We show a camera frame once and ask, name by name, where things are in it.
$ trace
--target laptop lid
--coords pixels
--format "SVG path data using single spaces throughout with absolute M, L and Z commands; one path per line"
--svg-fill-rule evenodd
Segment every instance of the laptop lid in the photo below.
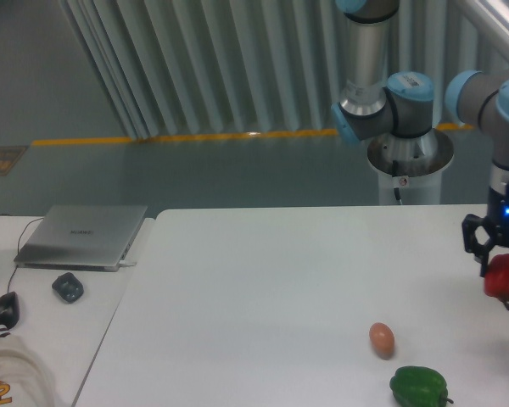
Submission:
M 19 267 L 117 271 L 147 206 L 55 205 L 15 257 Z

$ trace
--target computer mouse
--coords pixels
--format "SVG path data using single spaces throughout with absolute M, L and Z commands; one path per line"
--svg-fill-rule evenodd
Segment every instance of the computer mouse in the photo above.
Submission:
M 51 287 L 68 304 L 77 301 L 84 293 L 81 282 L 69 272 L 59 276 Z
M 19 316 L 17 293 L 12 291 L 0 297 L 0 325 L 5 325 L 8 329 L 11 329 L 19 322 Z

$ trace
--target white desk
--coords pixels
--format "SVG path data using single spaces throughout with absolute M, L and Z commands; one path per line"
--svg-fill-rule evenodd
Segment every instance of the white desk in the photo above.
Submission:
M 509 312 L 463 251 L 470 212 L 165 211 L 77 406 L 395 406 L 403 365 L 441 372 L 456 406 L 509 405 Z
M 36 218 L 0 217 L 0 296 L 6 293 L 14 270 L 17 242 L 26 224 Z M 136 261 L 154 220 L 146 219 L 128 254 Z M 36 229 L 30 225 L 21 246 Z M 20 321 L 12 333 L 19 335 L 53 374 L 57 407 L 72 405 L 90 368 L 103 335 L 133 272 L 75 271 L 85 292 L 73 304 L 62 302 L 51 284 L 64 270 L 18 269 L 11 284 L 20 299 Z

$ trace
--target person's arm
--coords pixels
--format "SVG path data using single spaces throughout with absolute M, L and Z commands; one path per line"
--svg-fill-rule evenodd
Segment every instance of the person's arm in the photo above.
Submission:
M 0 325 L 0 407 L 52 407 L 47 372 L 21 342 Z

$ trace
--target brown egg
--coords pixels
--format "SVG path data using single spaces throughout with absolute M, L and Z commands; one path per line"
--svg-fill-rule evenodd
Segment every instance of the brown egg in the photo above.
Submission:
M 394 334 L 381 322 L 370 328 L 370 341 L 377 355 L 382 359 L 390 359 L 394 353 Z

